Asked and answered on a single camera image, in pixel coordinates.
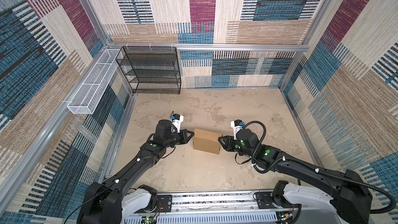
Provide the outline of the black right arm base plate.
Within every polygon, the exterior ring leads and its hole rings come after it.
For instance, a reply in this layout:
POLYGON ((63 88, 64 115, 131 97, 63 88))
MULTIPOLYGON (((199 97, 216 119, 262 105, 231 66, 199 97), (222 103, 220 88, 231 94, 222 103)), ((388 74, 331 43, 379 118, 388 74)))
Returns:
POLYGON ((291 204, 285 198, 275 200, 271 191, 256 191, 252 195, 259 209, 298 208, 299 204, 291 204))

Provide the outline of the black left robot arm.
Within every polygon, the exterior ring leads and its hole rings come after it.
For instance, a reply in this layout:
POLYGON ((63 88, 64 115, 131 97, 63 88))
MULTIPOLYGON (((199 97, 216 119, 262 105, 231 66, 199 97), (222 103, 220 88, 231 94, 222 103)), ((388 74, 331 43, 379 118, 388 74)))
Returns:
POLYGON ((92 183, 79 208, 79 224, 121 224, 141 209, 157 206, 157 191, 142 185, 130 194, 137 180, 165 156, 169 147, 187 144, 195 133, 179 130, 170 120, 160 120, 155 133, 140 147, 137 155, 119 172, 102 183, 92 183))

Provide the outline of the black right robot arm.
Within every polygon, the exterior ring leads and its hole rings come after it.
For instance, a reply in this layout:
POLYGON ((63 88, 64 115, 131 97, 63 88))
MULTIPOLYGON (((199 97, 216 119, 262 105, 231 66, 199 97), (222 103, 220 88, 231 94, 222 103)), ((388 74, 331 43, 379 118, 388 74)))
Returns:
POLYGON ((261 144, 255 151, 259 139, 249 129, 239 130, 237 138, 222 136, 218 141, 228 152, 254 158, 255 165, 262 170, 295 177, 327 193, 332 197, 329 201, 332 209, 344 221, 350 224, 369 222, 373 197, 367 187, 360 185, 363 180, 357 172, 318 168, 269 145, 261 144))

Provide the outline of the brown cardboard box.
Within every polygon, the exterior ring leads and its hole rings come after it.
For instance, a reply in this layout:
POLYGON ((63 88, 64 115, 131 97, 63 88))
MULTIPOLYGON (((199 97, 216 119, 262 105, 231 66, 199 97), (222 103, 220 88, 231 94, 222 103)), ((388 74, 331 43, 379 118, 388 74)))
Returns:
POLYGON ((217 155, 220 154, 221 144, 218 138, 222 137, 222 134, 202 129, 195 129, 194 133, 193 149, 217 155))

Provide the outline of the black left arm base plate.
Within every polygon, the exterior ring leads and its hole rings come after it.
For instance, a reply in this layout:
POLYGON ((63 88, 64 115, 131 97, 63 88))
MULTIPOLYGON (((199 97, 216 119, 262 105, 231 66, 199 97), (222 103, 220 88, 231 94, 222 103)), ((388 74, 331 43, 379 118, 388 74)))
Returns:
POLYGON ((152 196, 148 205, 148 210, 150 211, 150 213, 170 213, 172 211, 172 203, 172 195, 152 196))

